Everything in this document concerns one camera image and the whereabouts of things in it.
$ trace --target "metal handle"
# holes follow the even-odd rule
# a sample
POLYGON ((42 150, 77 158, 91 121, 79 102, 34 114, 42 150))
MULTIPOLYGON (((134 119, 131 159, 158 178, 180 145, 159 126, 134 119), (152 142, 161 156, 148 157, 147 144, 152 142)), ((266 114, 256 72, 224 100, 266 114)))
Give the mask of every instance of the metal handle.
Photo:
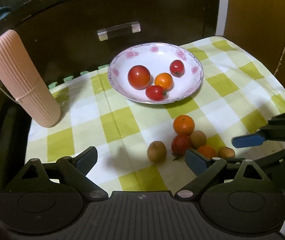
POLYGON ((131 22, 99 30, 97 31, 97 35, 100 41, 105 41, 118 36, 138 32, 140 32, 139 22, 131 22))

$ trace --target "kiwi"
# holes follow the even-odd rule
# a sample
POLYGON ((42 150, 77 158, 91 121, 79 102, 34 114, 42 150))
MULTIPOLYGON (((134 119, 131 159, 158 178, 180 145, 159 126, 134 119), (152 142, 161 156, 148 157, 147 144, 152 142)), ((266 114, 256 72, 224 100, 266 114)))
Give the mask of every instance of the kiwi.
POLYGON ((195 150, 197 150, 200 146, 205 145, 207 142, 206 135, 202 131, 193 131, 190 135, 190 140, 195 150))
POLYGON ((228 147, 220 147, 218 151, 218 157, 222 159, 226 158, 234 158, 235 157, 235 151, 228 147))
POLYGON ((152 142, 147 150, 147 157, 153 163, 161 163, 166 159, 166 146, 160 141, 152 142))

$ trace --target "floral plate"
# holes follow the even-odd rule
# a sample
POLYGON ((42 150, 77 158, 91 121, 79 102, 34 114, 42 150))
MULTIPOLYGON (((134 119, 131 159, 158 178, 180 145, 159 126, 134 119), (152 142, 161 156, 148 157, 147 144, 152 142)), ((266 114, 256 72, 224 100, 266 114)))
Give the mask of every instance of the floral plate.
POLYGON ((108 68, 108 80, 117 92, 128 99, 145 104, 168 104, 182 100, 194 93, 201 86, 203 79, 204 70, 200 61, 189 51, 168 43, 145 43, 128 48, 119 53, 108 68), (162 101, 147 98, 145 89, 136 90, 129 84, 128 72, 133 66, 145 66, 149 69, 153 81, 160 73, 170 73, 170 63, 175 59, 184 63, 185 73, 181 77, 172 77, 174 86, 162 101))

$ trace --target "pink cylinder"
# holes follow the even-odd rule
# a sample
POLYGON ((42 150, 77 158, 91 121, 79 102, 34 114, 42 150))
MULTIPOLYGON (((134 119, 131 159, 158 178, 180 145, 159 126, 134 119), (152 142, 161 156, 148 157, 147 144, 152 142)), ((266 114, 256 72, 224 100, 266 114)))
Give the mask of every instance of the pink cylinder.
POLYGON ((52 127, 58 122, 59 104, 41 79, 14 30, 0 36, 0 79, 39 125, 52 127))

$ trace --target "cord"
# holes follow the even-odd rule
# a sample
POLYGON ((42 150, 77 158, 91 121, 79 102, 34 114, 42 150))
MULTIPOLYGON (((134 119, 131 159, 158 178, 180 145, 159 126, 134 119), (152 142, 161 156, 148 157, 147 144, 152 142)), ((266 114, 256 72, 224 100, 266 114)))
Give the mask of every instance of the cord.
POLYGON ((16 104, 19 104, 14 98, 12 98, 4 89, 0 87, 1 92, 3 92, 10 100, 15 102, 16 104))

